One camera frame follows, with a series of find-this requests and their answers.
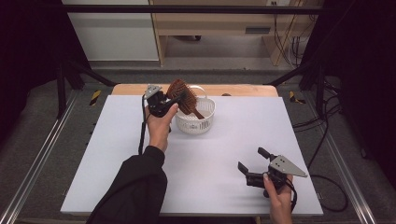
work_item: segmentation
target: white table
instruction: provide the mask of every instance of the white table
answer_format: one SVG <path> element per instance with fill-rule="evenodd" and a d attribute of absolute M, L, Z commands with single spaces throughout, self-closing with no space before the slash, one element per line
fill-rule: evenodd
<path fill-rule="evenodd" d="M 216 102 L 212 128 L 189 135 L 172 123 L 163 169 L 168 177 L 162 216 L 260 216 L 269 213 L 263 189 L 248 187 L 237 169 L 267 171 L 258 147 L 284 155 L 307 172 L 280 97 L 209 96 Z M 88 215 L 111 185 L 123 161 L 137 154 L 141 96 L 110 95 L 92 134 L 61 212 Z M 146 133 L 145 144 L 149 142 Z M 295 216 L 323 215 L 310 177 L 295 176 Z"/>

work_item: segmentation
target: brown brush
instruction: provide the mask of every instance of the brown brush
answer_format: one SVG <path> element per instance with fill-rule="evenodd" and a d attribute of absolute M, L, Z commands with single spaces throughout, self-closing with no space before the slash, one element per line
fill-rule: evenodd
<path fill-rule="evenodd" d="M 169 86 L 168 92 L 166 96 L 169 99 L 174 99 L 178 96 L 182 95 L 182 99 L 178 103 L 178 108 L 185 115 L 189 115 L 193 113 L 198 119 L 204 119 L 205 117 L 200 114 L 196 108 L 197 106 L 197 97 L 192 89 L 181 79 L 176 79 Z"/>

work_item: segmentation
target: white basket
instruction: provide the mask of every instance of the white basket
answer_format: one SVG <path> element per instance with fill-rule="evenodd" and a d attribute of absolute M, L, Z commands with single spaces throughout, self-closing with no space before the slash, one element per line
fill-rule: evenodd
<path fill-rule="evenodd" d="M 205 98 L 197 97 L 197 110 L 205 118 L 198 119 L 193 113 L 185 115 L 180 110 L 176 113 L 177 127 L 183 133 L 198 134 L 207 132 L 213 123 L 216 104 L 208 99 L 205 90 L 200 86 L 190 86 L 191 89 L 199 89 L 205 93 Z"/>

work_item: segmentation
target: hand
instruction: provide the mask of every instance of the hand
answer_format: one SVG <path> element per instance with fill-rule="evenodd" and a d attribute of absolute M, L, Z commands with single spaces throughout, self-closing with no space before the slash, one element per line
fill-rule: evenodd
<path fill-rule="evenodd" d="M 157 118 L 149 114 L 149 108 L 146 106 L 146 116 L 148 118 L 148 133 L 149 133 L 149 145 L 159 148 L 165 152 L 168 147 L 168 134 L 169 127 L 173 116 L 178 110 L 178 104 L 173 104 L 169 111 L 162 118 Z"/>
<path fill-rule="evenodd" d="M 274 224 L 291 224 L 291 189 L 283 186 L 276 192 L 274 183 L 264 174 L 264 186 L 270 196 L 271 209 L 270 217 Z M 293 180 L 292 175 L 287 176 L 290 182 Z"/>

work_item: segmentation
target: black jacket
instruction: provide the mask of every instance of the black jacket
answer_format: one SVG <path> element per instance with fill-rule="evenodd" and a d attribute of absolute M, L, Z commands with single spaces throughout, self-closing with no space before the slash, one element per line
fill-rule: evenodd
<path fill-rule="evenodd" d="M 124 161 L 87 224 L 156 223 L 167 186 L 164 159 L 162 151 L 148 146 L 143 155 Z"/>

